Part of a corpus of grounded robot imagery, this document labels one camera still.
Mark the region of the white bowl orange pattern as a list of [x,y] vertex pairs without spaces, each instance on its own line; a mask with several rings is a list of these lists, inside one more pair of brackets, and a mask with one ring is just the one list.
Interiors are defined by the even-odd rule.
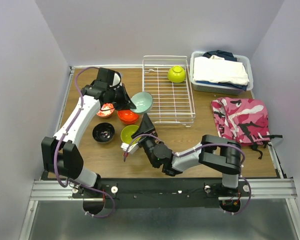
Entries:
[[101,109],[96,113],[100,118],[109,118],[115,111],[114,105],[112,103],[105,103]]

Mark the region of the teal checked white bowl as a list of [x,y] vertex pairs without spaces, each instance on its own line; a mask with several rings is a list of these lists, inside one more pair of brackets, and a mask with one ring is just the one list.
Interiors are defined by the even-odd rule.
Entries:
[[136,114],[145,114],[151,110],[154,100],[150,93],[143,91],[136,93],[131,98],[131,102],[135,106],[135,108],[130,108],[132,112]]

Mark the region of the lime green bowl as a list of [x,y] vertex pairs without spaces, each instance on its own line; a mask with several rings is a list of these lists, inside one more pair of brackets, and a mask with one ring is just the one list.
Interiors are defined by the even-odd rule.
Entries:
[[167,78],[172,83],[182,83],[186,79],[186,71],[179,65],[175,65],[168,70]]
[[129,144],[132,141],[132,135],[138,130],[138,125],[127,125],[120,133],[121,141],[125,144]]

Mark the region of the beige floral ceramic bowl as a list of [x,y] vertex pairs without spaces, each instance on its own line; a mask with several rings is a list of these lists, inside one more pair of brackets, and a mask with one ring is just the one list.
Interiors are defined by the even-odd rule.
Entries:
[[108,122],[102,122],[96,125],[92,130],[93,139],[100,144],[107,144],[113,140],[115,128]]

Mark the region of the lime green bowl front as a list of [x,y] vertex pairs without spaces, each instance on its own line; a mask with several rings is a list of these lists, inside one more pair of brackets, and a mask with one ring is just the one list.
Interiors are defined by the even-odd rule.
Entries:
[[186,79],[186,71],[179,65],[175,65],[168,70],[167,78],[172,83],[182,83]]

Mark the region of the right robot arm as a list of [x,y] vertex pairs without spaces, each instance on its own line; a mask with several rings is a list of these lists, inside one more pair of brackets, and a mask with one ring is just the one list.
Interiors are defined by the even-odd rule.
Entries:
[[206,134],[194,147],[174,152],[158,138],[147,114],[143,115],[131,138],[132,142],[136,141],[143,148],[152,167],[161,168],[167,176],[174,177],[190,168],[204,165],[222,173],[220,191],[224,195],[231,196],[238,190],[245,154],[241,145],[233,140]]

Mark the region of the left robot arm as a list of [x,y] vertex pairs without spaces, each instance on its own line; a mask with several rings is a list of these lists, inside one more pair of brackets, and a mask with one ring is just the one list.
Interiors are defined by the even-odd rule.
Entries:
[[97,68],[96,79],[79,88],[78,102],[64,125],[52,136],[41,142],[44,169],[55,174],[58,183],[67,187],[70,181],[83,186],[91,198],[101,191],[101,176],[84,166],[79,152],[83,134],[91,120],[104,104],[112,104],[116,110],[134,109],[119,72],[108,68]]

